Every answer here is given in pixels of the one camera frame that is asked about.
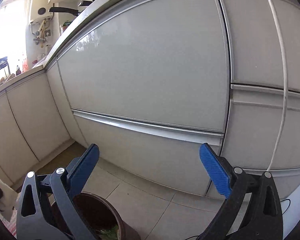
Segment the patterned red green tablecloth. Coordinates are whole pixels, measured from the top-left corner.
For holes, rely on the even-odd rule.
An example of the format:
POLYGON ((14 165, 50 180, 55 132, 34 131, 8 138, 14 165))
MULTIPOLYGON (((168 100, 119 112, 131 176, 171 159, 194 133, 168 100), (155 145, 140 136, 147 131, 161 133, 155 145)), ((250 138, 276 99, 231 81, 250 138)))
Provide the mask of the patterned red green tablecloth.
POLYGON ((0 212, 0 220, 6 226, 7 230, 17 239, 17 210, 14 208, 10 220, 6 220, 0 212))

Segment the blue dish rack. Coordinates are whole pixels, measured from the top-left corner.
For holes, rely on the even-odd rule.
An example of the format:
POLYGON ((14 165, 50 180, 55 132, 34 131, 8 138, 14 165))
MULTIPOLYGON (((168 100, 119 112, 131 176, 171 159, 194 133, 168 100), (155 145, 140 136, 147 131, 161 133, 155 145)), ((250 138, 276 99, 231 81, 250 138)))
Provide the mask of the blue dish rack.
POLYGON ((11 74, 10 66, 8 64, 7 57, 0 58, 0 70, 4 69, 5 67, 7 67, 7 69, 8 69, 8 74, 11 74))

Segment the white wall water heater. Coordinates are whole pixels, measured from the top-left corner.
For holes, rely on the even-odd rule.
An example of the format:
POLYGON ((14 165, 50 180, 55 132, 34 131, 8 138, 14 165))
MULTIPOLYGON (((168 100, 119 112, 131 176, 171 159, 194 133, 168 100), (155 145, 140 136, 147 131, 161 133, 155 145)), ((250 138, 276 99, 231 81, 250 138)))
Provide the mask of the white wall water heater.
POLYGON ((43 20, 51 19, 53 13, 49 12, 48 0, 31 0, 29 10, 29 24, 41 23, 43 20))

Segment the brown round trash bin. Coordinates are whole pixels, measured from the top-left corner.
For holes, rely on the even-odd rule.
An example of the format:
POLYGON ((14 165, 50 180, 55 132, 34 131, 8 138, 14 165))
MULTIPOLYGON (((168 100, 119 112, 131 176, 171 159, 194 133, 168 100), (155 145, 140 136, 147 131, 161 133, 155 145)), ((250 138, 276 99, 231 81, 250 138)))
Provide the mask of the brown round trash bin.
POLYGON ((53 225, 47 224, 41 239, 140 239, 138 232, 123 221, 104 198, 79 193, 73 198, 66 191, 54 194, 53 225))

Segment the black frying pan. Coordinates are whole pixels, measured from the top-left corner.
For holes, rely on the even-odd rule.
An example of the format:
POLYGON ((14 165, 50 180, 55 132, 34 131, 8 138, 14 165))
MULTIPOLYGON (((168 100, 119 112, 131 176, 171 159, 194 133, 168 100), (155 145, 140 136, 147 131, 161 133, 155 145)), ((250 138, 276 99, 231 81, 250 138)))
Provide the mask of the black frying pan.
MULTIPOLYGON (((88 7, 92 1, 82 0, 78 7, 88 7)), ((49 12, 52 13, 67 13, 77 17, 81 12, 78 9, 66 8, 66 7, 51 7, 49 12)))

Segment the white kitchen cabinet run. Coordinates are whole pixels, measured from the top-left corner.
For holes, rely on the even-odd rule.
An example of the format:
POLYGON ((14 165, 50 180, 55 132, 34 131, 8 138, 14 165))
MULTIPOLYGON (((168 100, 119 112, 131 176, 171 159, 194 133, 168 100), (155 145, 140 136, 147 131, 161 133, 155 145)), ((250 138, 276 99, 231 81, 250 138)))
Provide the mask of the white kitchen cabinet run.
POLYGON ((300 0, 0 0, 0 178, 18 186, 70 145, 153 183, 219 198, 199 159, 209 144, 300 185, 300 0))

